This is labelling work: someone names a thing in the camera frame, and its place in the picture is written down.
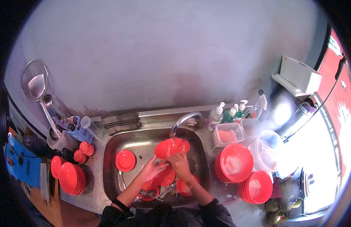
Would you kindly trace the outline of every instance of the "countertop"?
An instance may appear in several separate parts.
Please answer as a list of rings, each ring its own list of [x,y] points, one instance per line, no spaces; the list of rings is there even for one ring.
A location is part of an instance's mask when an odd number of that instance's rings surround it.
[[[155,111],[144,111],[139,112],[140,121],[142,127],[139,130],[146,130],[147,127],[154,124],[162,124],[162,127],[171,128],[175,121],[182,115],[192,112],[201,111],[204,117],[208,116],[210,110],[216,108],[217,105],[202,106],[202,107],[187,107],[177,108],[169,110],[155,110]],[[92,121],[100,120],[99,117],[92,118]],[[209,193],[213,197],[217,198],[221,204],[225,207],[241,201],[237,194],[238,184],[225,184],[221,182],[214,173],[214,160],[218,154],[218,151],[213,150],[212,145],[212,133],[208,132],[205,128],[203,129],[192,129],[201,139],[204,151],[206,154],[207,164],[210,171],[210,188]],[[95,147],[94,154],[89,157],[88,161],[81,165],[82,169],[86,174],[86,187],[81,195],[73,196],[66,194],[61,189],[61,199],[78,206],[82,209],[101,214],[104,208],[111,204],[110,199],[105,194],[104,183],[103,183],[103,159],[105,147],[112,136],[105,133],[104,137],[100,141],[94,141]]]

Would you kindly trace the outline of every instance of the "black sleeve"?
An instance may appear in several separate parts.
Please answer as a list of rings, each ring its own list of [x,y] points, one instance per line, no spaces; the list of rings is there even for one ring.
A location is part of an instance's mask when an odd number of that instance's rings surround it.
[[[125,217],[122,211],[112,206],[106,206],[104,211],[102,212],[101,221],[98,227],[117,226],[119,222],[124,219]]]
[[[205,226],[236,227],[228,210],[214,199],[205,206],[200,206],[201,218]]]

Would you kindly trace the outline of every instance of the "black jacket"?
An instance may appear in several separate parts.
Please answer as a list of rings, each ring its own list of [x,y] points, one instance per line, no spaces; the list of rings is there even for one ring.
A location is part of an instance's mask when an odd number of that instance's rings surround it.
[[[123,212],[112,206],[106,206],[102,212],[98,227],[198,227],[220,226],[236,227],[230,213],[214,199],[200,210],[190,208],[177,208],[175,210],[168,204],[161,204],[139,217],[126,219]]]

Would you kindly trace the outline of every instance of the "dish soap bottle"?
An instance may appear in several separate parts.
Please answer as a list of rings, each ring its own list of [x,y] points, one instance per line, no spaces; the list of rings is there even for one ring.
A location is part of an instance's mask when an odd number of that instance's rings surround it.
[[[221,124],[223,123],[232,123],[235,121],[235,114],[239,111],[239,105],[235,104],[235,107],[231,108],[230,110],[226,110],[223,113],[223,119]]]
[[[212,110],[210,115],[208,116],[208,121],[207,121],[207,130],[208,131],[213,131],[215,130],[216,125],[221,123],[223,115],[223,109],[222,107],[225,106],[224,102],[220,103],[220,106],[217,107],[215,110]]]
[[[235,114],[235,121],[236,123],[240,123],[241,118],[245,116],[245,104],[247,103],[247,100],[241,100],[241,103],[239,105],[239,111]]]

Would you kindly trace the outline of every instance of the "tile floor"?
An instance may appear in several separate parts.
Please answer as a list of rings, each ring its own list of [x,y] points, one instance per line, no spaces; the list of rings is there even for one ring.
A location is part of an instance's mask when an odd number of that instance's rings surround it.
[[[253,227],[271,227],[272,225],[265,223],[264,205],[251,204],[244,201],[237,202],[227,207],[231,214],[232,220],[237,227],[253,226]]]

